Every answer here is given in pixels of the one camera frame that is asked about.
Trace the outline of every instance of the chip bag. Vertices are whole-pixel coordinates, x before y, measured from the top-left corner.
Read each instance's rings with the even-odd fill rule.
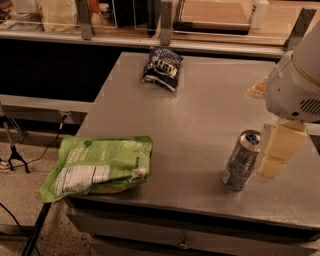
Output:
[[[59,159],[40,187],[42,202],[71,194],[111,194],[147,180],[152,151],[148,136],[93,139],[66,136]]]

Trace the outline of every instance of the aluminum can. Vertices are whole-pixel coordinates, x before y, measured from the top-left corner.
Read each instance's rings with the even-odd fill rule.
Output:
[[[224,184],[237,191],[245,187],[260,152],[260,138],[260,132],[255,130],[246,130],[241,133],[223,172]]]

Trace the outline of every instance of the table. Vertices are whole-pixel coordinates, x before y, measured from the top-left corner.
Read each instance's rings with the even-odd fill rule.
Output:
[[[173,93],[141,82],[147,61],[121,54],[78,135],[151,136],[151,176],[120,194],[68,197],[74,225],[111,255],[314,252],[304,243],[320,231],[319,155],[310,138],[274,180],[254,173],[242,192],[221,181],[240,133],[277,121],[263,100],[245,96],[275,64],[184,57]]]

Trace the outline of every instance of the cable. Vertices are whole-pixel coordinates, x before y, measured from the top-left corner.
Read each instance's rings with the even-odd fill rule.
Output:
[[[47,150],[49,149],[49,147],[50,147],[53,143],[55,143],[56,140],[59,138],[59,136],[60,136],[60,134],[61,134],[61,132],[62,132],[62,129],[63,129],[64,120],[65,120],[67,117],[68,117],[68,115],[65,115],[65,114],[62,116],[62,119],[61,119],[61,122],[60,122],[60,126],[59,126],[59,130],[58,130],[58,133],[57,133],[56,137],[53,139],[52,142],[50,142],[50,143],[46,146],[46,148],[45,148],[45,150],[43,151],[42,155],[41,155],[39,158],[36,158],[36,159],[33,159],[33,160],[27,162],[27,164],[30,164],[30,163],[32,163],[32,162],[39,161],[39,160],[41,160],[41,159],[44,157],[44,155],[46,154],[46,152],[47,152]],[[21,166],[24,166],[24,165],[21,164],[21,165],[16,165],[16,166],[14,166],[14,167],[21,167]],[[10,168],[9,168],[9,167],[7,167],[7,168],[0,168],[0,170],[8,170],[8,169],[10,169]]]
[[[15,223],[17,224],[17,226],[21,229],[21,231],[25,234],[25,236],[28,236],[27,232],[23,229],[23,227],[20,225],[19,221],[16,219],[16,217],[12,214],[12,212],[9,211],[9,209],[7,207],[5,207],[1,202],[0,202],[0,206],[12,217],[12,219],[15,221]],[[41,256],[37,246],[35,245],[35,249],[37,251],[37,254],[39,256]]]

